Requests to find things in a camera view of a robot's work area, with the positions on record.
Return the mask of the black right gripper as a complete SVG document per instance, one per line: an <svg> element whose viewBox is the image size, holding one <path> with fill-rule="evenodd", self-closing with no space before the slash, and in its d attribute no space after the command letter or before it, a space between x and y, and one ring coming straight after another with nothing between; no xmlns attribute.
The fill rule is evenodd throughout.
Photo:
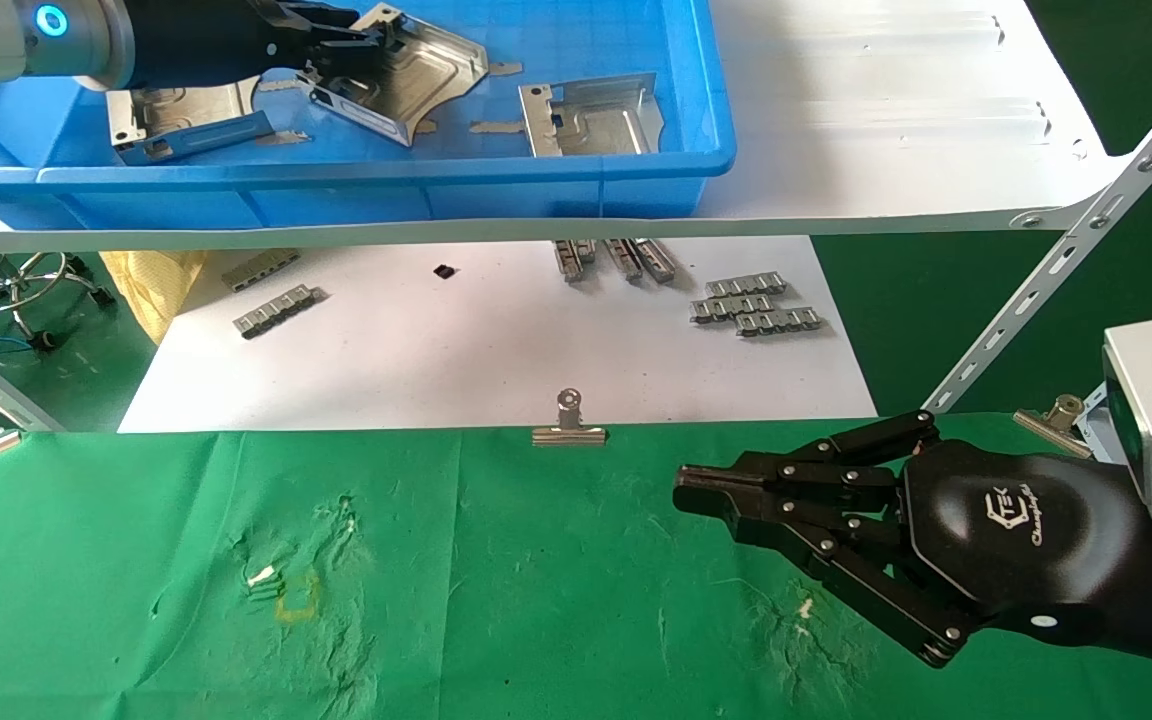
<svg viewBox="0 0 1152 720"><path fill-rule="evenodd" d="M931 445L901 478L911 551L819 503L732 502L726 525L933 669L975 629L1152 659L1152 516L1124 467Z"/></svg>

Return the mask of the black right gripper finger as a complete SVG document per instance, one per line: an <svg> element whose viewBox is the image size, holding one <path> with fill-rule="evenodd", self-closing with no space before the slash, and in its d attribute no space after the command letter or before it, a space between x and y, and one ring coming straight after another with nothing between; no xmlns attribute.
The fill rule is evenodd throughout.
<svg viewBox="0 0 1152 720"><path fill-rule="evenodd" d="M838 511L882 511L895 500L888 462L940 442L933 414L914 411L813 439L787 454L745 450L728 468L684 465L676 475L677 509L717 516L710 498L751 497Z"/></svg>

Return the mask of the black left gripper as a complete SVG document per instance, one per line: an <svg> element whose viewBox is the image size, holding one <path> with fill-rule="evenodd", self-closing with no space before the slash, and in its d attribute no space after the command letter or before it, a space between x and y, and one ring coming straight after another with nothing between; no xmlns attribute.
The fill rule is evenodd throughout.
<svg viewBox="0 0 1152 720"><path fill-rule="evenodd" d="M126 1L131 76L124 88L210 88L259 76L275 65L320 76L357 76L379 65L380 38L288 29L348 29L361 12L319 1Z"/></svg>

